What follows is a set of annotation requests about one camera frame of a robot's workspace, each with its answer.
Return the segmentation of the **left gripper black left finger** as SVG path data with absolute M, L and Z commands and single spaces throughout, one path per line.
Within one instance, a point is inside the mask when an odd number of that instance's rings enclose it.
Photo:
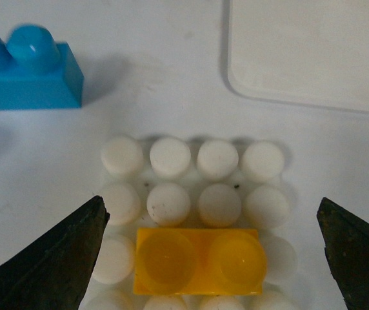
M 109 219 L 94 196 L 0 265 L 0 309 L 78 309 Z

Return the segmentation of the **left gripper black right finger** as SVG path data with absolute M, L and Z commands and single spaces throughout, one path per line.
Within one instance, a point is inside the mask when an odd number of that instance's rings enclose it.
M 328 198 L 317 211 L 325 256 L 348 309 L 369 309 L 369 223 Z

